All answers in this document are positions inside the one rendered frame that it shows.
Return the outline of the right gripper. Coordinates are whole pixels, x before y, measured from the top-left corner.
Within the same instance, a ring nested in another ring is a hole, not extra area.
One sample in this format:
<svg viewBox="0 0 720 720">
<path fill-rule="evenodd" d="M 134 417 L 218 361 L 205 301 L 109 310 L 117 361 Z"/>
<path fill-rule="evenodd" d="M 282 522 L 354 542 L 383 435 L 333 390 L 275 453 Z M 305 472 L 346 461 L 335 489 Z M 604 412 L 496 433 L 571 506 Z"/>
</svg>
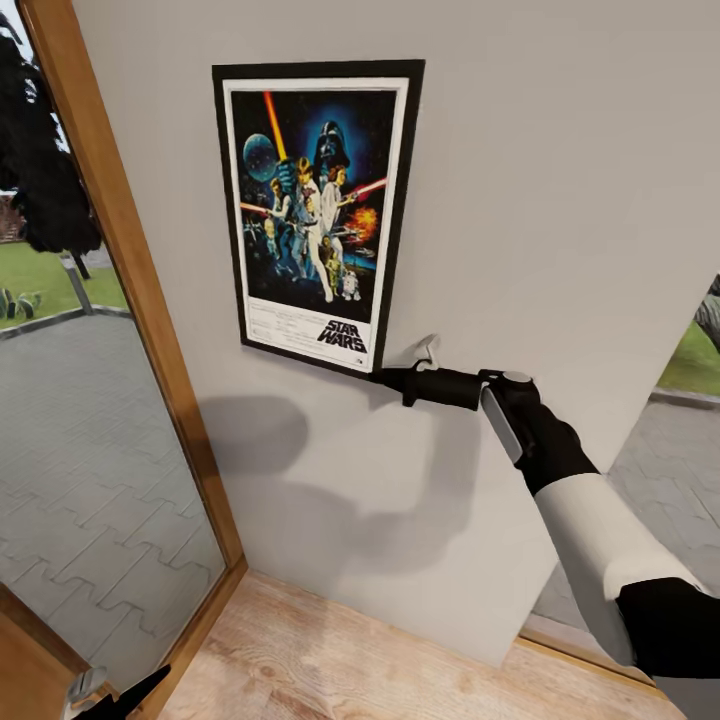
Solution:
<svg viewBox="0 0 720 720">
<path fill-rule="evenodd" d="M 398 392 L 402 392 L 402 406 L 412 408 L 416 399 L 454 405 L 457 370 L 438 368 L 417 371 L 418 360 L 412 368 L 383 368 L 381 373 L 368 372 L 369 378 Z"/>
</svg>

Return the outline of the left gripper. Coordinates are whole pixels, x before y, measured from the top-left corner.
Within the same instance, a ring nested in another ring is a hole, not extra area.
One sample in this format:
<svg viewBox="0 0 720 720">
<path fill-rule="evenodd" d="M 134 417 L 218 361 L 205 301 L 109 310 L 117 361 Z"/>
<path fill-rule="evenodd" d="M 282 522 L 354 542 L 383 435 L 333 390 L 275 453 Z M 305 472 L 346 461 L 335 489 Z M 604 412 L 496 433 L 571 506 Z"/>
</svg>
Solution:
<svg viewBox="0 0 720 720">
<path fill-rule="evenodd" d="M 95 703 L 93 708 L 83 711 L 73 720 L 126 720 L 126 716 L 162 682 L 162 679 L 170 672 L 171 666 L 167 664 L 156 673 L 136 684 L 115 703 L 112 695 L 107 695 L 102 701 Z"/>
</svg>

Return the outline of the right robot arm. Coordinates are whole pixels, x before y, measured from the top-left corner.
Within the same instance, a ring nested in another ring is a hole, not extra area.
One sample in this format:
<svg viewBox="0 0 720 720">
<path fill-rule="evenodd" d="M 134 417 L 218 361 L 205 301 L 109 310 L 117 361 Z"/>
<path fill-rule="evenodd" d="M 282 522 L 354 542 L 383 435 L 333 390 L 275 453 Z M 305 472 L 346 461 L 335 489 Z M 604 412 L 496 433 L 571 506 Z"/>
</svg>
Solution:
<svg viewBox="0 0 720 720">
<path fill-rule="evenodd" d="M 439 334 L 412 368 L 369 378 L 416 399 L 478 410 L 479 401 L 527 487 L 595 641 L 638 667 L 688 720 L 720 720 L 720 599 L 651 535 L 583 453 L 572 425 L 540 404 L 521 372 L 440 368 Z"/>
</svg>

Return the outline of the poster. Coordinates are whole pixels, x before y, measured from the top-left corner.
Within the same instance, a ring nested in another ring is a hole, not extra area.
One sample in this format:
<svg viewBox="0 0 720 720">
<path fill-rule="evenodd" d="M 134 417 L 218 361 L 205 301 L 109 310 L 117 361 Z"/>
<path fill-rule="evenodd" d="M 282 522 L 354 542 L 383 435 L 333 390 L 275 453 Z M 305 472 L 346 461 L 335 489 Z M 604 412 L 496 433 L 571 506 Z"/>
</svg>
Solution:
<svg viewBox="0 0 720 720">
<path fill-rule="evenodd" d="M 245 346 L 381 373 L 424 68 L 211 66 Z"/>
</svg>

